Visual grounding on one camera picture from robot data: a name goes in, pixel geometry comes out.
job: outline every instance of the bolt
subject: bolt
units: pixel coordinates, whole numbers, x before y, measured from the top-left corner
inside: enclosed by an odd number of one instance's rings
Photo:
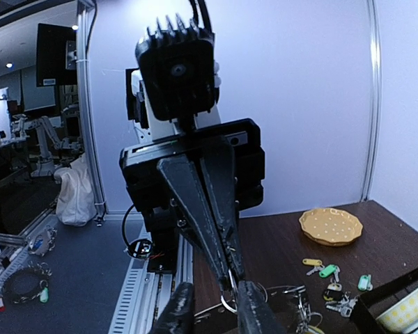
[[[183,228],[183,227],[185,227],[185,226],[186,226],[186,224],[187,224],[187,221],[186,221],[185,219],[180,219],[180,220],[178,220],[178,221],[176,222],[176,225],[177,225],[179,228]]]

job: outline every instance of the plastic bag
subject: plastic bag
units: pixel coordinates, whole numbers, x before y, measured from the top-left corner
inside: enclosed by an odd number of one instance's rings
[[[59,220],[66,225],[86,225],[97,212],[85,154],[74,160],[71,168],[56,170],[54,178],[62,182],[56,206]]]

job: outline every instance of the brown table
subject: brown table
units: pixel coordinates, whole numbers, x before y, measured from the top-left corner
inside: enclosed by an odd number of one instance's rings
[[[302,264],[305,257],[321,259],[324,264],[341,268],[340,283],[352,296],[359,277],[372,275],[374,287],[387,283],[418,266],[418,232],[374,201],[337,207],[354,214],[364,226],[362,236],[344,247],[327,247],[306,238],[298,222],[301,212],[278,214],[240,221],[240,240],[247,278],[266,288],[277,285],[306,285],[311,309],[320,312],[320,325],[327,334],[358,333],[356,326],[339,313],[327,310],[321,296],[329,279],[317,274],[307,276],[309,267]],[[204,258],[194,255],[196,311],[219,303],[219,288]],[[411,286],[411,291],[418,283]],[[404,297],[408,291],[386,299],[371,308],[379,315]]]

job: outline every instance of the yellow plate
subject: yellow plate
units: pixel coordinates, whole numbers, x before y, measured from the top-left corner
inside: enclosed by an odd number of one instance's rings
[[[330,207],[306,211],[299,222],[308,238],[326,246],[348,245],[362,234],[357,217]]]

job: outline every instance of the yellow key tag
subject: yellow key tag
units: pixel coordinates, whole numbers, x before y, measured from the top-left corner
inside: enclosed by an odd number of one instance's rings
[[[322,266],[322,261],[315,259],[303,259],[302,263],[306,266],[320,267]]]

